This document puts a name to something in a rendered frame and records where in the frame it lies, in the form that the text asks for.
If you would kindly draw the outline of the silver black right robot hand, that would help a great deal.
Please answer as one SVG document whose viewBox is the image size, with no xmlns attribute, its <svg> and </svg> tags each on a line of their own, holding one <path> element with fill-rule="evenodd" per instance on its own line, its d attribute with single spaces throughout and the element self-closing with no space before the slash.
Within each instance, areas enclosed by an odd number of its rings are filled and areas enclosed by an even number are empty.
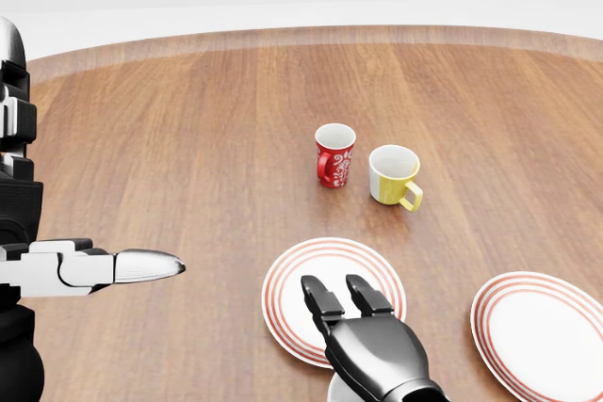
<svg viewBox="0 0 603 402">
<path fill-rule="evenodd" d="M 346 285 L 361 313 L 357 318 L 344 316 L 317 277 L 301 277 L 305 304 L 339 377 L 365 402 L 450 402 L 430 378 L 425 348 L 383 293 L 355 274 L 346 276 Z"/>
</svg>

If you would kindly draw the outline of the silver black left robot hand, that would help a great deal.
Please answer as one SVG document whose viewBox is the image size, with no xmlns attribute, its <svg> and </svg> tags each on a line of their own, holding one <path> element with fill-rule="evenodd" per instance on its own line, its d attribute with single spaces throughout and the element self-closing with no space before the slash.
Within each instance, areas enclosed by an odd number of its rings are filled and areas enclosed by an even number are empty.
<svg viewBox="0 0 603 402">
<path fill-rule="evenodd" d="M 0 312 L 21 297 L 83 297 L 113 284 L 161 280 L 185 271 L 167 252 L 109 253 L 88 238 L 38 240 L 43 185 L 26 148 L 37 136 L 37 107 L 17 27 L 0 16 Z"/>
</svg>

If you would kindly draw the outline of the white plate with red rings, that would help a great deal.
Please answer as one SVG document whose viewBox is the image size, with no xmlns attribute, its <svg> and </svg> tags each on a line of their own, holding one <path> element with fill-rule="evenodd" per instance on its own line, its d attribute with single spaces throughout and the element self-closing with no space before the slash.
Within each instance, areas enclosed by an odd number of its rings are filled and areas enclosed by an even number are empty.
<svg viewBox="0 0 603 402">
<path fill-rule="evenodd" d="M 474 296 L 484 363 L 520 402 L 603 402 L 603 305 L 573 284 L 507 272 Z"/>
<path fill-rule="evenodd" d="M 346 276 L 356 274 L 380 290 L 394 308 L 395 317 L 404 320 L 407 299 L 397 272 L 374 249 L 341 237 L 319 237 L 300 242 L 282 253 L 264 279 L 262 312 L 274 339 L 295 358 L 329 369 L 325 343 L 306 307 L 301 278 L 317 277 L 333 292 L 344 315 L 355 318 L 359 310 L 350 300 Z"/>
</svg>

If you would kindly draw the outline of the white and yellow mug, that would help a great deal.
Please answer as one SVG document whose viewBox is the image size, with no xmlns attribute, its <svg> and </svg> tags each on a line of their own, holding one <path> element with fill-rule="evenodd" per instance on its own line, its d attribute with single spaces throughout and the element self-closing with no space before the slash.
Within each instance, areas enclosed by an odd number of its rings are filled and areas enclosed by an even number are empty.
<svg viewBox="0 0 603 402">
<path fill-rule="evenodd" d="M 371 197 L 384 205 L 400 204 L 416 212 L 422 203 L 423 190 L 416 184 L 420 160 L 412 150 L 395 144 L 374 149 L 368 158 Z"/>
</svg>

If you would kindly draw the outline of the red patterned mug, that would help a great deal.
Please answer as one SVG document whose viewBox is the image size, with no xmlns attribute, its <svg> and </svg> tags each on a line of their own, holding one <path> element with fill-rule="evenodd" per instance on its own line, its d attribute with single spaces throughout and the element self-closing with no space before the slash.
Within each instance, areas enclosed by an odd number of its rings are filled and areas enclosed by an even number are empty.
<svg viewBox="0 0 603 402">
<path fill-rule="evenodd" d="M 321 125 L 315 132 L 317 145 L 317 177 L 328 188 L 339 188 L 349 178 L 356 134 L 342 123 Z"/>
</svg>

